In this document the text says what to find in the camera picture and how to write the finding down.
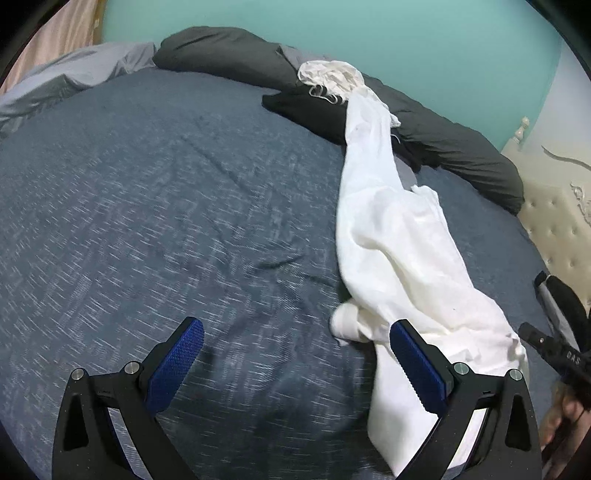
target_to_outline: blue bedspread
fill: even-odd
[[[146,69],[0,144],[0,420],[41,479],[72,369],[143,359],[186,315],[205,347],[160,421],[201,479],[388,477],[366,435],[373,348],[328,328],[347,296],[343,154],[266,111],[268,92]],[[513,327],[543,325],[543,263],[518,220],[450,173],[418,179],[476,287]],[[539,415],[550,374],[530,362]]]

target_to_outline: decorative trim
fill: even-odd
[[[577,160],[576,158],[561,157],[559,155],[556,155],[556,154],[552,153],[550,150],[548,150],[543,145],[542,145],[542,150],[544,150],[544,153],[546,155],[548,155],[550,158],[553,158],[553,159],[559,160],[559,161],[564,161],[564,162],[572,163],[574,165],[578,165],[579,167],[583,167],[583,168],[586,168],[587,170],[591,171],[591,165],[588,165],[584,161]]]
[[[515,140],[517,143],[521,143],[521,141],[523,140],[523,134],[525,133],[525,130],[527,130],[529,125],[530,125],[530,119],[527,118],[526,116],[523,117],[521,119],[521,125],[519,126],[519,128],[517,129],[515,134],[513,135],[513,140]]]
[[[587,200],[585,196],[585,191],[582,187],[579,187],[571,183],[570,188],[573,189],[574,196],[579,203],[579,210],[581,210],[585,222],[587,222],[587,224],[591,226],[591,200]]]

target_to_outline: cream tufted headboard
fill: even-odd
[[[551,154],[535,158],[523,154],[519,141],[526,127],[524,122],[502,151],[517,166],[524,183],[525,204],[518,217],[548,271],[568,284],[589,311],[591,211],[580,185],[585,175],[578,170],[581,166],[557,167]],[[556,168],[563,169],[560,175],[553,171]]]

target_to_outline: gray pillow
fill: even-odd
[[[154,63],[161,69],[210,73],[276,90],[293,88],[297,81],[278,43],[241,28],[187,28],[164,39]]]
[[[424,164],[455,173],[489,200],[514,215],[519,213],[524,198],[517,168],[484,135],[437,115],[378,79],[363,77],[398,117],[398,131],[421,152]]]

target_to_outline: silver bolt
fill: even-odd
[[[76,370],[72,372],[72,380],[79,380],[82,377],[84,377],[84,370],[81,368],[76,368]]]
[[[134,374],[139,370],[139,363],[129,362],[127,365],[125,365],[125,368],[123,370],[125,370],[126,374]]]
[[[521,380],[523,378],[523,374],[519,371],[516,370],[515,368],[511,371],[509,371],[509,376],[513,379],[513,380]]]
[[[453,369],[460,375],[466,375],[470,371],[470,367],[463,363],[458,363],[453,366]]]

